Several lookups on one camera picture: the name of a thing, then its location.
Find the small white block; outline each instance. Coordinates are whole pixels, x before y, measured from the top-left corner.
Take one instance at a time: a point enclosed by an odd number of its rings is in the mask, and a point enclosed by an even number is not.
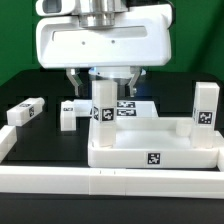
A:
[[[16,141],[16,128],[5,125],[0,130],[0,162],[5,158]]]
[[[8,125],[23,126],[43,111],[43,98],[29,98],[7,111]]]
[[[61,103],[61,131],[76,130],[76,113],[74,102],[65,101]]]

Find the upright white block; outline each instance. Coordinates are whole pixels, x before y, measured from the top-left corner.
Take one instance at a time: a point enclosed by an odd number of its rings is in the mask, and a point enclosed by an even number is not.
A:
[[[76,130],[76,113],[74,102],[65,101],[61,103],[60,122],[61,131]]]
[[[16,128],[5,125],[0,130],[0,162],[5,158],[16,141]]]
[[[29,98],[7,111],[8,125],[23,126],[43,111],[43,98]]]
[[[93,147],[111,147],[116,142],[117,83],[93,81],[92,99]]]
[[[216,83],[197,82],[193,109],[191,144],[193,147],[212,148],[219,86]]]

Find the metal cylinder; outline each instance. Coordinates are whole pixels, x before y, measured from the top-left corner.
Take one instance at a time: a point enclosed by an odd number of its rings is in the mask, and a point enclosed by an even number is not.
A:
[[[80,14],[113,13],[114,0],[80,0]]]
[[[114,0],[80,0],[80,27],[114,25]]]

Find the black table surface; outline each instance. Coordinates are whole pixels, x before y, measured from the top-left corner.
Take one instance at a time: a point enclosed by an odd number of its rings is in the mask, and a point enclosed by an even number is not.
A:
[[[81,78],[89,82],[86,70]],[[162,117],[190,117],[196,81],[221,87],[215,128],[224,133],[223,84],[213,75],[150,72],[140,78],[137,96],[131,100],[153,100]],[[89,86],[85,99],[91,98],[90,82]],[[43,97],[44,111],[17,127],[18,141],[1,164],[88,167],[89,118],[77,120],[77,131],[60,131],[60,104],[76,99],[65,72],[27,70],[2,85],[0,128],[7,124],[6,111],[30,97]],[[224,200],[0,193],[0,214],[0,223],[7,224],[223,223]]]

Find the white base platform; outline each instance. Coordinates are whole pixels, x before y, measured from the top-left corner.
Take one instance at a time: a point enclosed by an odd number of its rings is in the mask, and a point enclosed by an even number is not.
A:
[[[176,134],[177,122],[191,118],[117,119],[116,144],[93,147],[90,122],[88,163],[102,168],[214,168],[223,138],[214,132],[213,148],[193,148]]]

